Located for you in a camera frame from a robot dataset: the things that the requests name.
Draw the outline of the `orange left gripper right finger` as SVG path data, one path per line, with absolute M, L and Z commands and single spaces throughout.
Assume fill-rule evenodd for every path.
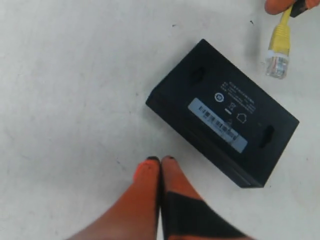
M 174 157 L 161 161 L 162 229 L 165 240 L 251 240 L 213 211 Z

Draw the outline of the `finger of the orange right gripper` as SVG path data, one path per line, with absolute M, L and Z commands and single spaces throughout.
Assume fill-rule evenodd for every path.
M 295 0 L 266 0 L 264 9 L 270 15 L 277 15 L 287 10 L 295 2 Z
M 295 18 L 314 7 L 317 7 L 319 4 L 320 0 L 296 0 L 292 5 L 290 16 Z

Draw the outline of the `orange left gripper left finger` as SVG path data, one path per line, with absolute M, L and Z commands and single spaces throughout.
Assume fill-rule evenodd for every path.
M 160 160 L 141 162 L 133 182 L 97 220 L 71 240 L 155 240 L 159 219 Z

